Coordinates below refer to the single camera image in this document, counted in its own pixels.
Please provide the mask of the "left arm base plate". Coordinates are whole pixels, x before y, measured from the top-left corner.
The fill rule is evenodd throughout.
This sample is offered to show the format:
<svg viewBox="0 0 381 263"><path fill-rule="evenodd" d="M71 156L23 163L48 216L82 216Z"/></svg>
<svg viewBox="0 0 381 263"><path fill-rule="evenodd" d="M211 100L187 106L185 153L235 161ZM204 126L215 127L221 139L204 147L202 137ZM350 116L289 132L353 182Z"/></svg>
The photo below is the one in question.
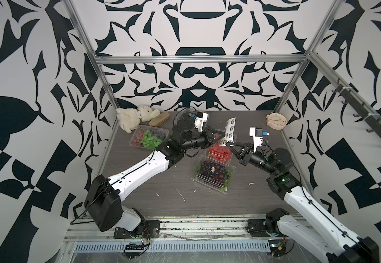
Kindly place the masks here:
<svg viewBox="0 0 381 263"><path fill-rule="evenodd" d="M141 222L134 230L128 231L121 227L116 227L114 231L114 239L127 239L127 238L154 238L160 233L160 220L146 220Z"/></svg>

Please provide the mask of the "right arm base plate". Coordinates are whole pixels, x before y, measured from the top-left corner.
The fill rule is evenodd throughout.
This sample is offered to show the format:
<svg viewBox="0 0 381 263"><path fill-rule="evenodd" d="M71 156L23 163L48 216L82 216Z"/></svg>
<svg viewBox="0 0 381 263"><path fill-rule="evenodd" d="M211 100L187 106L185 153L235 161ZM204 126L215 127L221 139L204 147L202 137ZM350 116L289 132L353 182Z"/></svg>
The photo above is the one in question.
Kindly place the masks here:
<svg viewBox="0 0 381 263"><path fill-rule="evenodd" d="M278 221L275 219L249 219L246 231L251 237L284 237L278 229Z"/></svg>

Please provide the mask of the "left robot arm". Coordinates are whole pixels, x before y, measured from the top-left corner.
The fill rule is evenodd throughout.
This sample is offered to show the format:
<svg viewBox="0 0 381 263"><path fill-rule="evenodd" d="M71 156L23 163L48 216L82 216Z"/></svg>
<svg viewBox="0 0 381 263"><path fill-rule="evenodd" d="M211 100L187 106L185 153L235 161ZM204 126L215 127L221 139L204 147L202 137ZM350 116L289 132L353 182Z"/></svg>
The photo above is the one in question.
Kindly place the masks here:
<svg viewBox="0 0 381 263"><path fill-rule="evenodd" d="M189 149L207 149L225 136L223 130L205 126L199 114L180 117L167 137L148 157L129 169L105 178L99 175L92 181L84 201L85 211L101 232L114 227L139 236L146 224L144 216L122 202L138 187L176 165Z"/></svg>

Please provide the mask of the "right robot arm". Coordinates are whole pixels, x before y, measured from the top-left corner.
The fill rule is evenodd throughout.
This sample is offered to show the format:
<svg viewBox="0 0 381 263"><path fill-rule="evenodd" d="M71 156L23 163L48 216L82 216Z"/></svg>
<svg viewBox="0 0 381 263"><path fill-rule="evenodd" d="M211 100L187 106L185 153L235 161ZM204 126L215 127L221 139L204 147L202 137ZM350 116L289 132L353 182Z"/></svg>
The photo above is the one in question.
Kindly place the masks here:
<svg viewBox="0 0 381 263"><path fill-rule="evenodd" d="M322 263L378 263L379 246L370 237L361 238L333 217L311 196L301 181L291 173L291 154L277 148L265 154L251 143L226 144L242 165L267 172L269 188L311 225L300 224L287 211L277 208L266 215L265 230L269 235L281 233L303 246Z"/></svg>

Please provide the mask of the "white fruit sticker sheet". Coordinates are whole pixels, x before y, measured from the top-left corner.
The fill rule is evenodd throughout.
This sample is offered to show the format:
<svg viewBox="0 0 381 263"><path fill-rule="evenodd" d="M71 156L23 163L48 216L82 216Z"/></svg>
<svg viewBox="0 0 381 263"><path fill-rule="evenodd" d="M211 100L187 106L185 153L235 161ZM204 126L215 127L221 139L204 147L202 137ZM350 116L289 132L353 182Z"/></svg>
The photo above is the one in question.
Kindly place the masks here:
<svg viewBox="0 0 381 263"><path fill-rule="evenodd" d="M226 146L228 142L234 142L234 130L235 130L236 118L230 118L226 122L224 129L224 137L220 140L220 146Z"/></svg>

